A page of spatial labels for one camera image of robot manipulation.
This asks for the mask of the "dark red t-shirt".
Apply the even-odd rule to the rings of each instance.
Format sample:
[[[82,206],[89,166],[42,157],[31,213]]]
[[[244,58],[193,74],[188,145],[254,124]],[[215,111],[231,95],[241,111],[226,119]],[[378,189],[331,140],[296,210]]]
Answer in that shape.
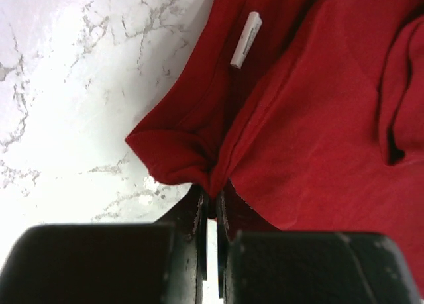
[[[282,230],[388,235],[423,287],[423,0],[214,0],[126,142]]]

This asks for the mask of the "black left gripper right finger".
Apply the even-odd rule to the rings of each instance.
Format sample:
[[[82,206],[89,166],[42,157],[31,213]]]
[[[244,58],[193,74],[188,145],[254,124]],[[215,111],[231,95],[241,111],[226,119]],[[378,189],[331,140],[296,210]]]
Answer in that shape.
[[[219,296],[225,303],[419,303],[398,246],[371,232],[281,231],[234,189],[218,196]]]

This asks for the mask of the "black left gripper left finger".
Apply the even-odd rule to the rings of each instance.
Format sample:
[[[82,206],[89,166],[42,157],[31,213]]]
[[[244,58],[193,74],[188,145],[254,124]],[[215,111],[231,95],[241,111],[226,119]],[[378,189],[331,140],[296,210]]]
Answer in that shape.
[[[209,198],[199,186],[153,223],[40,225],[12,248],[2,303],[201,303]]]

